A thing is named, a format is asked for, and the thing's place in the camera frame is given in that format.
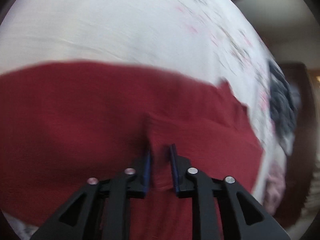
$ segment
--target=red cloth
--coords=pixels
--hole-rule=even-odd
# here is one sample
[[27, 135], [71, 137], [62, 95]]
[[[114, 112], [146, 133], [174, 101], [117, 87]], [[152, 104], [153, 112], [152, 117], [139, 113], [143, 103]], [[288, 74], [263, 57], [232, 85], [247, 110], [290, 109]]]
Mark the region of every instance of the red cloth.
[[260, 165], [246, 108], [226, 82], [54, 62], [1, 76], [0, 108], [0, 208], [38, 226], [89, 177], [113, 177], [150, 141], [152, 188], [132, 200], [131, 239], [191, 239], [191, 200], [172, 192], [163, 147], [175, 143], [193, 166], [249, 191]]

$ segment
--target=metal screw head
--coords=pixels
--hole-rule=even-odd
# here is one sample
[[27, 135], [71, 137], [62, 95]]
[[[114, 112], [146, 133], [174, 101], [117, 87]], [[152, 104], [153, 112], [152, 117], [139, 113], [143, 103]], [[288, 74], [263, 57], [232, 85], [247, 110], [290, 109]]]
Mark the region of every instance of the metal screw head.
[[232, 184], [236, 181], [235, 178], [231, 176], [226, 177], [224, 180], [229, 184]]
[[90, 185], [96, 185], [99, 183], [99, 180], [97, 178], [89, 178], [87, 180], [87, 183], [90, 184]]
[[132, 175], [132, 174], [136, 173], [136, 170], [133, 169], [133, 168], [127, 168], [127, 169], [124, 170], [124, 173], [127, 174], [127, 175]]
[[188, 173], [190, 173], [190, 174], [197, 174], [197, 173], [198, 173], [198, 169], [197, 169], [197, 168], [189, 168], [189, 169], [188, 169]]

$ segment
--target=dark gray fabric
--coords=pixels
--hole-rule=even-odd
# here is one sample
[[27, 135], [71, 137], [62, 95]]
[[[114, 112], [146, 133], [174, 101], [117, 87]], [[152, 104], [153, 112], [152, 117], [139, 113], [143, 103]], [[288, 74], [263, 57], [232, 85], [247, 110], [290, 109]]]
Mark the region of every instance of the dark gray fabric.
[[279, 139], [292, 133], [297, 126], [297, 92], [293, 99], [291, 88], [278, 66], [269, 61], [270, 79], [270, 116], [276, 126]]

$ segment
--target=white bedsheet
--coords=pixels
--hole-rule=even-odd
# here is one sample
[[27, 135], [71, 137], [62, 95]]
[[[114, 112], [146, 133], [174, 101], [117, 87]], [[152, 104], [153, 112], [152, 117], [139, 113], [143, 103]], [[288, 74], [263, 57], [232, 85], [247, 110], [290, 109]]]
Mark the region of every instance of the white bedsheet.
[[261, 203], [275, 147], [270, 57], [230, 0], [17, 0], [0, 26], [0, 73], [85, 58], [147, 64], [215, 85], [227, 79], [264, 148], [252, 192]]

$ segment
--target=pink fabric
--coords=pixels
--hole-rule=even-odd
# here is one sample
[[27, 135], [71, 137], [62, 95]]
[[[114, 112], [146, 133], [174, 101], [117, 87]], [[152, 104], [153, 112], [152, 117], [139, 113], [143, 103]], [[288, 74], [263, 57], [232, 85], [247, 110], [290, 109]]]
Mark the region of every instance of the pink fabric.
[[284, 169], [274, 161], [269, 170], [263, 206], [274, 215], [280, 205], [285, 190]]

